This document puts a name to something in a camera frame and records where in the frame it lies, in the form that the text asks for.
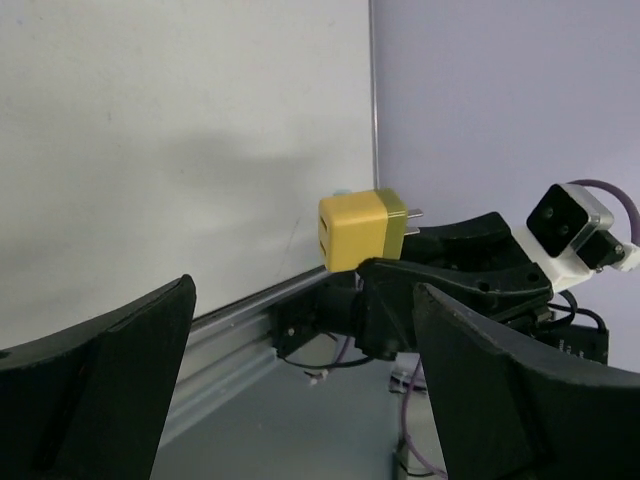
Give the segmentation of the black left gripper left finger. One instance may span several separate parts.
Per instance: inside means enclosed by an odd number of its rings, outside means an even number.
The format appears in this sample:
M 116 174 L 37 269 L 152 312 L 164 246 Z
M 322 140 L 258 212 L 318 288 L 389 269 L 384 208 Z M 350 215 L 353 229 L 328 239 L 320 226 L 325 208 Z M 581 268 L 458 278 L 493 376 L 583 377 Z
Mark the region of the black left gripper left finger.
M 149 478 L 195 304 L 195 283 L 183 275 L 2 350 L 2 478 Z

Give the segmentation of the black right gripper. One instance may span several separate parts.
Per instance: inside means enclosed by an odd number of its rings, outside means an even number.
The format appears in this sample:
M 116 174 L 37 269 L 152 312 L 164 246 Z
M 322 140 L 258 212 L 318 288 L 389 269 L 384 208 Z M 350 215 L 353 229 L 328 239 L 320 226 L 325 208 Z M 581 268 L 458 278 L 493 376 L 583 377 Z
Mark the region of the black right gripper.
M 358 268 L 364 291 L 357 307 L 357 347 L 385 361 L 399 353 L 415 353 L 415 297 L 429 286 L 500 324 L 516 330 L 531 326 L 553 297 L 551 282 L 537 264 L 486 272 L 424 265 L 502 257 L 514 243 L 504 218 L 490 212 L 453 224 L 419 227 L 404 239 L 403 261 L 365 261 Z

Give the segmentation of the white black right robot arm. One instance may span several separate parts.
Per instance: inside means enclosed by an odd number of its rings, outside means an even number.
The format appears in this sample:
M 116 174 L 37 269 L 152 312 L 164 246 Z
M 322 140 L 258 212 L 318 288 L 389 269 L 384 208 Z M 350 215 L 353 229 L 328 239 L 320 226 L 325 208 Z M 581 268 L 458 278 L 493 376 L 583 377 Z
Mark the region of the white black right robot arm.
M 374 258 L 357 269 L 363 298 L 353 311 L 355 345 L 363 354 L 393 361 L 414 353 L 414 290 L 428 283 L 480 315 L 552 347 L 602 364 L 608 361 L 609 331 L 574 322 L 581 313 L 568 295 L 564 317 L 555 316 L 552 287 L 541 265 L 529 259 L 502 216 L 421 227 L 408 237 L 397 260 Z

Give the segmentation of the yellow plug adapter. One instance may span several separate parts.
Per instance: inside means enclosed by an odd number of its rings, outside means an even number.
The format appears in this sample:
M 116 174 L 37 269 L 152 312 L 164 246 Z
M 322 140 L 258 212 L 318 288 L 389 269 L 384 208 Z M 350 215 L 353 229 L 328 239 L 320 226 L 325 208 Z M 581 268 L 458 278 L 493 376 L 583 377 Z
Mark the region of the yellow plug adapter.
M 409 221 L 423 215 L 391 188 L 325 197 L 318 204 L 318 241 L 326 269 L 353 271 L 374 259 L 398 260 L 404 239 L 419 232 Z

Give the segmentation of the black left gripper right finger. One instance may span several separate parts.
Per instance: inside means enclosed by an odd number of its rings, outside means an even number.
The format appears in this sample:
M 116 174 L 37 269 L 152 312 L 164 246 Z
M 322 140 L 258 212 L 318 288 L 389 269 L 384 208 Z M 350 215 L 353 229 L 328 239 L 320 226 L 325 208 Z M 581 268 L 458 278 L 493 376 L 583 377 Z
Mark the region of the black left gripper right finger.
M 639 376 L 569 355 L 428 285 L 414 326 L 451 479 L 636 479 Z

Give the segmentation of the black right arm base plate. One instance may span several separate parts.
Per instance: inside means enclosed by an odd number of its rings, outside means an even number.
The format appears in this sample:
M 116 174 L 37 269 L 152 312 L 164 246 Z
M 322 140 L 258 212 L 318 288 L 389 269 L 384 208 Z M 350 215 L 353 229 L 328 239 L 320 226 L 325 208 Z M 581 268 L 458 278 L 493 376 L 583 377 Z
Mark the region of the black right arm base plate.
M 360 292 L 329 281 L 276 303 L 270 313 L 272 345 L 285 359 L 320 334 L 357 335 Z

